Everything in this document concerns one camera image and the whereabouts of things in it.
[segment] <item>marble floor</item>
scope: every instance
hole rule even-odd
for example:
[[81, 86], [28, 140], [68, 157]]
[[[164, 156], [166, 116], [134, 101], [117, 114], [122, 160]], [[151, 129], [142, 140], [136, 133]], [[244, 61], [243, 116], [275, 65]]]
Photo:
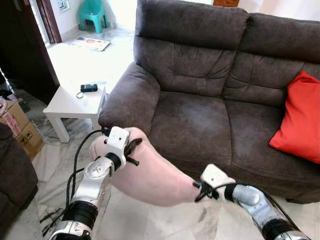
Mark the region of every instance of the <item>marble floor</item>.
[[[104, 30], [101, 35], [79, 32], [79, 36], [111, 41], [104, 52], [72, 48], [67, 43], [51, 46], [48, 52], [61, 84], [98, 82], [107, 84], [110, 92], [133, 60], [133, 35], [120, 29]], [[42, 113], [46, 105], [23, 90], [15, 89], [15, 93], [28, 103], [31, 110], [27, 116], [41, 133], [45, 145], [32, 161], [39, 190], [4, 240], [47, 240], [53, 228], [45, 236], [43, 232], [65, 207], [74, 156], [92, 126], [90, 120], [63, 119], [70, 141], [61, 143]], [[88, 148], [97, 136], [84, 144], [78, 168], [90, 162]], [[110, 198], [106, 197], [95, 225], [95, 240], [263, 240], [250, 216], [235, 204], [207, 200], [158, 207], [132, 199], [112, 186], [109, 193]], [[276, 199], [301, 230], [312, 240], [320, 240], [320, 203], [302, 205]], [[52, 216], [43, 220], [49, 213]]]

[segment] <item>sofa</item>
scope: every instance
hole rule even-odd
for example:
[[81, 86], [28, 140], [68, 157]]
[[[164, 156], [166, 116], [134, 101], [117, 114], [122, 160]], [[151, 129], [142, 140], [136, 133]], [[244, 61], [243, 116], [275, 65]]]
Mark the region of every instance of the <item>sofa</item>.
[[38, 191], [36, 171], [11, 129], [0, 123], [0, 239]]
[[301, 70], [320, 79], [318, 21], [138, 0], [134, 62], [98, 122], [142, 129], [195, 180], [213, 163], [289, 202], [319, 202], [320, 164], [269, 146]]

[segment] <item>sofa backrest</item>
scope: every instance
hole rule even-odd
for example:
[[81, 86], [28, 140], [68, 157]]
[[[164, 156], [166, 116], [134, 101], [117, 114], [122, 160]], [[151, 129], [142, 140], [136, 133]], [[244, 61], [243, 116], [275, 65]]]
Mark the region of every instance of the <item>sofa backrest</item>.
[[282, 107], [301, 70], [320, 79], [320, 22], [252, 13], [222, 96]]
[[281, 107], [299, 71], [320, 78], [320, 23], [179, 0], [138, 0], [134, 61], [163, 91]]

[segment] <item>white side table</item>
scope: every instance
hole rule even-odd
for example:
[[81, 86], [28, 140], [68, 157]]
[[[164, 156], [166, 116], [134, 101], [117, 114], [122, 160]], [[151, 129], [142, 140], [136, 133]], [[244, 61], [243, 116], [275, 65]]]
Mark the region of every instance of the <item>white side table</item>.
[[106, 100], [106, 87], [98, 87], [98, 91], [85, 92], [83, 98], [77, 98], [79, 88], [59, 86], [48, 107], [43, 110], [62, 143], [68, 143], [70, 137], [61, 118], [91, 119], [94, 130], [101, 128], [98, 117]]

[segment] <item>red pillow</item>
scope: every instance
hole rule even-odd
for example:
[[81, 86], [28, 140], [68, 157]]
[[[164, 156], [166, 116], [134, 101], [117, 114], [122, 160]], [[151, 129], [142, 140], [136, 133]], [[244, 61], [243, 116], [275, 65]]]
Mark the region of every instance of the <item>red pillow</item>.
[[320, 81], [301, 71], [287, 90], [284, 119], [269, 144], [320, 164]]

